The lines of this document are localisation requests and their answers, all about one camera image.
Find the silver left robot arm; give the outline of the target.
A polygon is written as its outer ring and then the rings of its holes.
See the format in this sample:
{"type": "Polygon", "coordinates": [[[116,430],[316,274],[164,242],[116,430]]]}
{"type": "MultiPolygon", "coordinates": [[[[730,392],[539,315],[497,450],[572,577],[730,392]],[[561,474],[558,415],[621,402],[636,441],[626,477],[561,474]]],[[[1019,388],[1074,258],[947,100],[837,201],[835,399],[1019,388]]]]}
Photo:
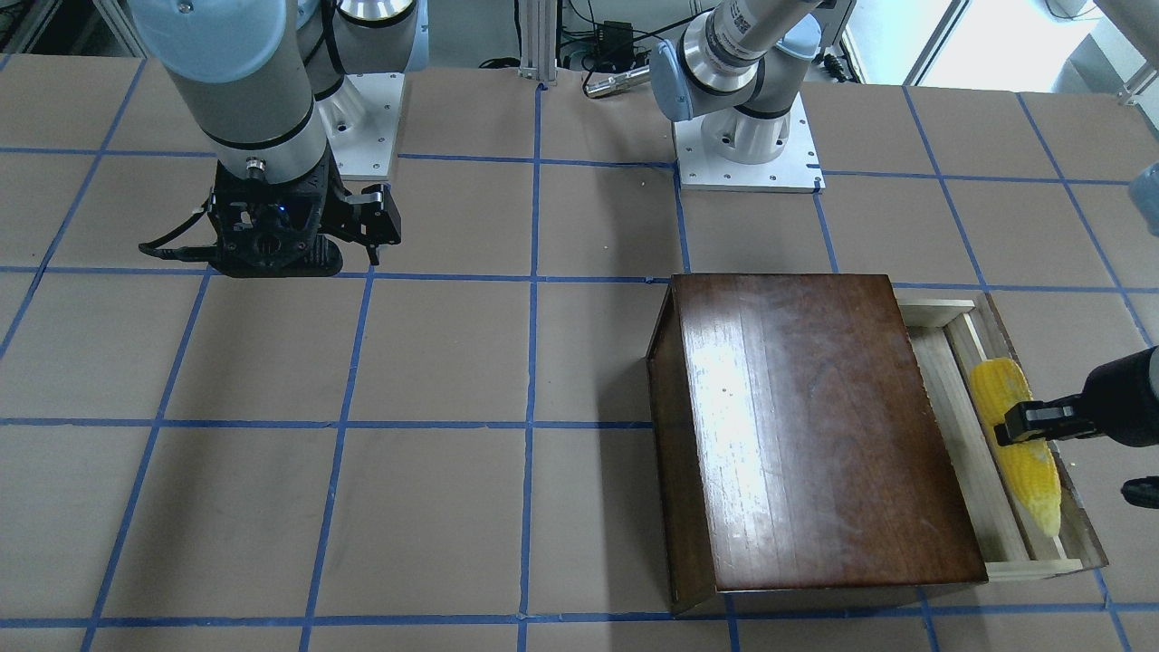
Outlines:
{"type": "MultiPolygon", "coordinates": [[[[712,113],[777,123],[799,98],[819,53],[814,1],[723,1],[690,21],[678,43],[649,57],[657,107],[670,122],[712,113]]],[[[1156,445],[1156,347],[1089,371],[1081,391],[1001,406],[987,432],[1001,446],[1034,440],[1108,437],[1123,446],[1156,445]]]]}

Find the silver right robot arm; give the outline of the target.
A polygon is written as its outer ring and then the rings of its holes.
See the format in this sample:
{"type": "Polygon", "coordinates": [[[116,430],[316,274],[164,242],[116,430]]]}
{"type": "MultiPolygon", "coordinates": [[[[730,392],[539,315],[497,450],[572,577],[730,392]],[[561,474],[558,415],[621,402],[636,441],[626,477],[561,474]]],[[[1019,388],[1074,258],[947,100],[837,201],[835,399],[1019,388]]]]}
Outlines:
{"type": "MultiPolygon", "coordinates": [[[[401,217],[389,183],[351,195],[334,153],[331,135],[308,81],[297,44],[293,1],[129,1],[145,45],[177,87],[195,123],[216,151],[216,181],[207,200],[170,234],[137,244],[158,261],[205,264],[232,278],[326,278],[342,273],[343,257],[331,239],[365,249],[365,292],[378,278],[384,246],[402,241],[401,217]],[[207,219],[213,244],[170,247],[207,219]]],[[[523,164],[531,176],[527,273],[510,274],[529,292],[527,413],[535,416],[537,338],[540,286],[615,284],[632,274],[559,274],[545,268],[541,205],[544,164],[608,170],[643,169],[646,162],[582,162],[544,159],[542,109],[546,86],[533,95],[532,157],[417,160],[462,164],[523,164]]]]}

